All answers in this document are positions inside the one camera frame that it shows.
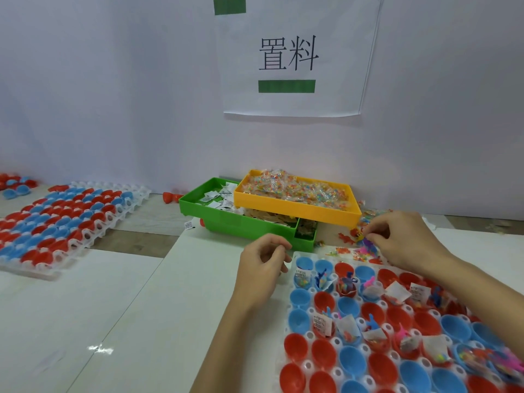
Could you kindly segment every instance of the person's left hand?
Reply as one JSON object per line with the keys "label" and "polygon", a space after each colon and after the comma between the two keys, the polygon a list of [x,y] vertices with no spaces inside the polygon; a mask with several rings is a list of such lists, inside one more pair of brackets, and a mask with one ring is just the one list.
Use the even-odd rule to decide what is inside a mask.
{"label": "person's left hand", "polygon": [[232,301],[246,310],[260,308],[273,294],[280,272],[287,273],[285,253],[291,244],[275,234],[266,234],[244,248],[240,254]]}

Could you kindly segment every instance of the green plastic bin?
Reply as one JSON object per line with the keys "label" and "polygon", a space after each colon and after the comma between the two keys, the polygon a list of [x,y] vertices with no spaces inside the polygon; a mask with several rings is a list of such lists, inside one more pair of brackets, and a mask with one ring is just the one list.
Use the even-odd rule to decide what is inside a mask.
{"label": "green plastic bin", "polygon": [[191,215],[203,219],[206,228],[210,231],[217,231],[219,233],[244,237],[251,240],[256,240],[266,233],[273,233],[289,241],[294,251],[313,252],[317,231],[315,230],[313,238],[304,238],[297,231],[297,226],[300,224],[299,219],[294,227],[284,226],[245,215],[237,215],[232,212],[213,209],[199,201],[205,196],[205,193],[209,191],[215,190],[219,192],[227,182],[239,184],[237,181],[211,178],[206,183],[190,191],[179,200],[180,212],[184,215]]}

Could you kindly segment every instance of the egg tray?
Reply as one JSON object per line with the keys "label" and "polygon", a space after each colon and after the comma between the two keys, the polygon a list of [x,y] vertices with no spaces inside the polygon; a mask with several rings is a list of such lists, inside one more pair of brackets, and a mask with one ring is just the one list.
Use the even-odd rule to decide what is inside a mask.
{"label": "egg tray", "polygon": [[0,270],[54,280],[82,250],[132,213],[145,186],[72,182],[0,218]]}
{"label": "egg tray", "polygon": [[[326,273],[329,275],[330,281],[345,277],[348,271],[355,271],[353,281],[356,281],[357,294],[353,297],[354,302],[351,303],[357,304],[358,310],[352,310],[350,313],[354,315],[361,331],[367,329],[366,321],[369,321],[369,313],[373,314],[375,320],[388,336],[388,343],[386,346],[377,348],[376,342],[370,343],[360,337],[356,342],[349,344],[336,328],[332,330],[333,335],[331,337],[321,335],[313,325],[313,316],[318,314],[318,310],[322,311],[322,306],[330,302],[332,305],[335,304],[334,309],[332,309],[332,318],[342,318],[349,311],[347,308],[348,301],[344,300],[344,307],[340,309],[338,306],[341,299],[339,292],[333,289],[329,292],[331,299],[327,298],[326,301],[325,293],[318,295],[319,291],[313,285],[314,283],[310,287],[302,288],[302,290],[305,289],[309,292],[309,301],[302,291],[299,292],[302,299],[298,300],[293,293],[301,287],[297,285],[295,276],[293,276],[292,283],[289,286],[290,296],[287,305],[283,345],[277,354],[276,376],[272,384],[273,392],[460,393],[492,391],[491,388],[495,388],[495,391],[522,391],[521,389],[524,387],[524,379],[522,378],[517,378],[512,380],[511,384],[507,384],[506,382],[509,381],[503,380],[505,376],[495,371],[494,368],[493,372],[478,376],[474,375],[475,372],[465,366],[463,362],[460,364],[461,361],[456,360],[458,358],[456,348],[459,345],[484,349],[484,344],[487,347],[490,347],[488,343],[501,344],[501,341],[498,341],[498,338],[494,335],[483,335],[488,339],[488,341],[484,341],[475,334],[475,331],[481,333],[481,331],[487,330],[487,327],[482,323],[475,321],[477,320],[476,317],[464,314],[441,315],[435,308],[415,311],[409,304],[391,304],[385,300],[384,296],[376,302],[370,302],[364,300],[360,295],[361,282],[368,280],[372,275],[378,276],[379,281],[384,281],[385,286],[388,286],[389,283],[383,278],[384,276],[389,276],[392,281],[396,279],[401,284],[409,283],[409,281],[416,281],[418,284],[423,281],[422,277],[393,266],[364,264],[351,260],[342,263],[339,262],[337,257],[319,257],[317,254],[307,252],[294,253],[291,268],[293,275],[297,270],[297,259],[304,257],[311,259],[312,264],[315,265],[312,268],[313,273],[316,269],[321,272],[327,269]],[[317,295],[323,299],[317,301]],[[464,327],[464,335],[458,337],[454,334],[448,334],[444,327],[449,328],[449,321]],[[395,343],[394,339],[395,332],[399,330],[399,322],[402,326],[405,323],[408,324],[410,328],[407,330],[411,335],[442,334],[451,360],[444,364],[430,361],[428,357],[424,356],[422,343],[414,353],[410,353],[409,356],[403,353],[401,356],[398,344]],[[482,328],[474,328],[475,325],[482,326]],[[502,347],[497,346],[495,349],[501,350]]]}

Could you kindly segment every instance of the forearm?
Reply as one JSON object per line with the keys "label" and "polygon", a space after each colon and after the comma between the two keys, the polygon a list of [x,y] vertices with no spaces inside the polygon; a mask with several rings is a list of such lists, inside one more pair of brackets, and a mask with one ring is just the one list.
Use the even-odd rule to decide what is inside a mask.
{"label": "forearm", "polygon": [[249,313],[234,299],[229,302],[190,393],[238,392]]}
{"label": "forearm", "polygon": [[516,356],[524,358],[524,296],[459,258],[433,264],[438,269],[429,271],[429,277],[465,304]]}

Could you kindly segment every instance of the orange plastic tray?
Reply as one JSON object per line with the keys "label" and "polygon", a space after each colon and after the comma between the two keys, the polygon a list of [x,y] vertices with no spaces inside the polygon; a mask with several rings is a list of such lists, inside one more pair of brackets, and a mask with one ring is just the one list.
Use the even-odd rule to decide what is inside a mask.
{"label": "orange plastic tray", "polygon": [[357,225],[362,212],[358,206],[355,196],[351,191],[349,185],[342,183],[333,183],[328,181],[320,181],[318,179],[309,179],[297,177],[298,181],[302,182],[324,182],[337,189],[343,189],[348,196],[349,207],[346,211],[334,210],[330,208],[319,207],[317,205],[295,203],[292,201],[279,200],[278,198],[258,196],[256,194],[244,193],[242,187],[247,183],[251,176],[256,177],[262,174],[262,171],[251,170],[242,179],[239,187],[233,193],[234,203],[236,207],[251,208],[253,210],[274,212],[282,215],[295,216],[298,218],[311,219],[312,221],[331,223],[334,225],[347,226],[353,228]]}

